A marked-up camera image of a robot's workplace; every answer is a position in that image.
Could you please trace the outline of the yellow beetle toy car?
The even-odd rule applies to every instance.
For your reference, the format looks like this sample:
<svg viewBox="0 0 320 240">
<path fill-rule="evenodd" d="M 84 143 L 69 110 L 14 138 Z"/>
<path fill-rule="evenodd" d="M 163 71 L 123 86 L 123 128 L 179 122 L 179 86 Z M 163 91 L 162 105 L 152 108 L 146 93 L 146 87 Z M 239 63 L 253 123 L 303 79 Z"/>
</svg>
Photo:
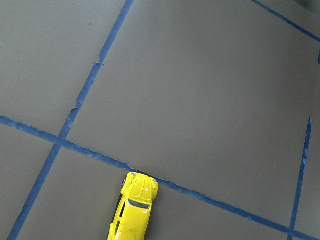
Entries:
<svg viewBox="0 0 320 240">
<path fill-rule="evenodd" d="M 153 177 L 129 172 L 123 180 L 107 238 L 143 240 L 158 190 L 159 183 Z"/>
</svg>

